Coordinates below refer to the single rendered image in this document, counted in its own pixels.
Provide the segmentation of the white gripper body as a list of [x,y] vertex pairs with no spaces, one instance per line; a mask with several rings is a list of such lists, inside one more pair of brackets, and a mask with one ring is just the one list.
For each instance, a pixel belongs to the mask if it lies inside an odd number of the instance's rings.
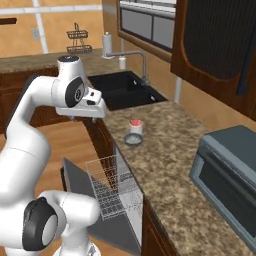
[[55,110],[56,113],[61,116],[104,118],[106,114],[106,105],[103,99],[96,105],[87,105],[86,101],[82,100],[73,108],[56,107]]

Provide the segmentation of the red and white cup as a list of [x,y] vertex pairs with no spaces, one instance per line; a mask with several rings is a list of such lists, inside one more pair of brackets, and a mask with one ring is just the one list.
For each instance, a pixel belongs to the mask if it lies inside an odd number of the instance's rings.
[[131,120],[130,123],[130,132],[142,135],[143,134],[143,121],[142,120]]

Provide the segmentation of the grey bowl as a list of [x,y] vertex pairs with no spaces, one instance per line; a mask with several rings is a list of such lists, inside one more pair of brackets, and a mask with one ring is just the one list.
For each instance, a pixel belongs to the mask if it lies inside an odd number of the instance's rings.
[[137,147],[143,142],[143,138],[140,134],[129,133],[124,137],[124,142],[127,146]]

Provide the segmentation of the black sink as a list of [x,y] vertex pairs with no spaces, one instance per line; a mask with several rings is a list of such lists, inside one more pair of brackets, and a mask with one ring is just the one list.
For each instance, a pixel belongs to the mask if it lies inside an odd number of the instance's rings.
[[132,71],[89,76],[88,80],[102,93],[110,111],[166,101],[164,96]]

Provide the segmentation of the white paper towel roll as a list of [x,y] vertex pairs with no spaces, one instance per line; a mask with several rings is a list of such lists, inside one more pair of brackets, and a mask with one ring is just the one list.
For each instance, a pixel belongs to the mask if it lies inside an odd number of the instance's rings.
[[106,32],[102,36],[102,57],[105,59],[111,59],[112,53],[112,35],[109,32]]

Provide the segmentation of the grey microwave oven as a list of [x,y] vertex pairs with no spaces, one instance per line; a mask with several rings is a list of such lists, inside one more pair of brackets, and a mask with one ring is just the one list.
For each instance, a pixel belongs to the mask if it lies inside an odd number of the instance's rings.
[[238,125],[204,135],[189,178],[256,253],[256,132]]

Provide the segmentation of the window with wood frame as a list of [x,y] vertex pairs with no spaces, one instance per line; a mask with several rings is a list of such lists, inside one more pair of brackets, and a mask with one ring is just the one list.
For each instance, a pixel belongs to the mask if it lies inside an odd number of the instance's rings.
[[177,0],[117,0],[118,35],[171,62]]

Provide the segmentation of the dark wood wall cupboard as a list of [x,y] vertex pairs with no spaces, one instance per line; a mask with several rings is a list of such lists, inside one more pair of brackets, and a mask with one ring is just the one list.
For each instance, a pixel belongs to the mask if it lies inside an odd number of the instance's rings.
[[256,0],[177,0],[171,72],[256,121]]

